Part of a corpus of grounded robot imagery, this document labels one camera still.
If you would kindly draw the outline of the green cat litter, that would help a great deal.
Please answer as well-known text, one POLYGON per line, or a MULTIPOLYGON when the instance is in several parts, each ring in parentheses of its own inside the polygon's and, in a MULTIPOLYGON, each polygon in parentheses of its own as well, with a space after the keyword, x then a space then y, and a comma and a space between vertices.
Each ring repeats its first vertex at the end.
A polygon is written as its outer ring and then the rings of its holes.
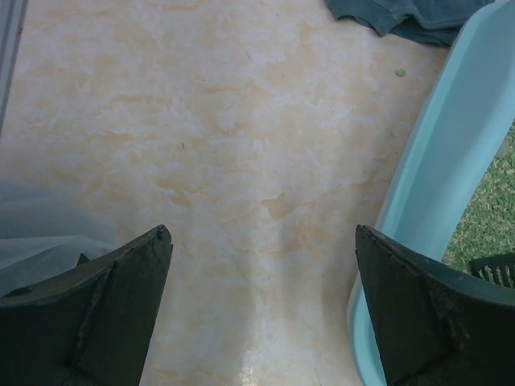
POLYGON ((444 253, 463 271, 469 261, 514 251, 514 128, 490 163, 444 253))

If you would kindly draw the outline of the translucent blue bin liner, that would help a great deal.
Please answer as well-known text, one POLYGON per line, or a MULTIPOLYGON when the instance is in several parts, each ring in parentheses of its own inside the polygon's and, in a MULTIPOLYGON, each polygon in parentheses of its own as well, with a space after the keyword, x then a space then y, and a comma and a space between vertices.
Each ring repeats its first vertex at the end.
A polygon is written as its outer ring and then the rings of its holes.
POLYGON ((47 280, 119 247, 116 232, 69 195, 1 181, 1 295, 47 280))

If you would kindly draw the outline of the black litter scoop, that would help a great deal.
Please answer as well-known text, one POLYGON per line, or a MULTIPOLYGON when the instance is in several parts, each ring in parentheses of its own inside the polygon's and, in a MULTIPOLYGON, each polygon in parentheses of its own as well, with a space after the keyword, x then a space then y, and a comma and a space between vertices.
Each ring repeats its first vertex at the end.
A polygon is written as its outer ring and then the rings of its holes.
POLYGON ((513 289, 514 288, 514 253, 497 254, 469 261, 471 274, 485 281, 513 289))

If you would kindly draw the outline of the teal plastic litter box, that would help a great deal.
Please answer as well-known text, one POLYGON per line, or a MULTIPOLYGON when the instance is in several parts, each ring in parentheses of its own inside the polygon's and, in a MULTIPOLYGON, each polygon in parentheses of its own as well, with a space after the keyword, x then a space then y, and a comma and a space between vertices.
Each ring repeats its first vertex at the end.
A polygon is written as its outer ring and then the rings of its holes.
MULTIPOLYGON (((443 264, 513 119, 514 4, 499 1, 478 10, 459 33, 371 228, 443 264)), ((388 385, 360 270, 348 304, 348 332, 362 383, 388 385)))

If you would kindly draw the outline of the grey-blue cloth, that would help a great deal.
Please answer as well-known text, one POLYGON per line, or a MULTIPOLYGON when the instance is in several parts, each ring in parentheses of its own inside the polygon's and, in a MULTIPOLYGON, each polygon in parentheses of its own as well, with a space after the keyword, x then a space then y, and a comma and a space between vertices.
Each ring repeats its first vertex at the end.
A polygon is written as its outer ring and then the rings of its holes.
POLYGON ((334 19, 352 18, 378 35, 450 47, 462 26, 489 0, 328 0, 334 19))

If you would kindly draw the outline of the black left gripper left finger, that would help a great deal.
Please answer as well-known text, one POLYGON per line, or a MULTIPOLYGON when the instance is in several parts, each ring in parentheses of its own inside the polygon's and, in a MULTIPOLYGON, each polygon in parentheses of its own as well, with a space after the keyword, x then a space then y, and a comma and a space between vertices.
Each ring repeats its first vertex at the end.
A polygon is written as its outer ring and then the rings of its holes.
POLYGON ((3 385, 137 385, 172 254, 163 225, 1 298, 3 385))

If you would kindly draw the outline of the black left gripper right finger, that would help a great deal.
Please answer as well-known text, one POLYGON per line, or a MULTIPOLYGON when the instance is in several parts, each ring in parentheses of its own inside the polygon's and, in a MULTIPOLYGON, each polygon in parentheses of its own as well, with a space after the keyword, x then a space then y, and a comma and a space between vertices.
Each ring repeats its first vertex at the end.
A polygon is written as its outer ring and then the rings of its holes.
POLYGON ((356 228, 356 257, 388 385, 512 385, 514 291, 356 228))

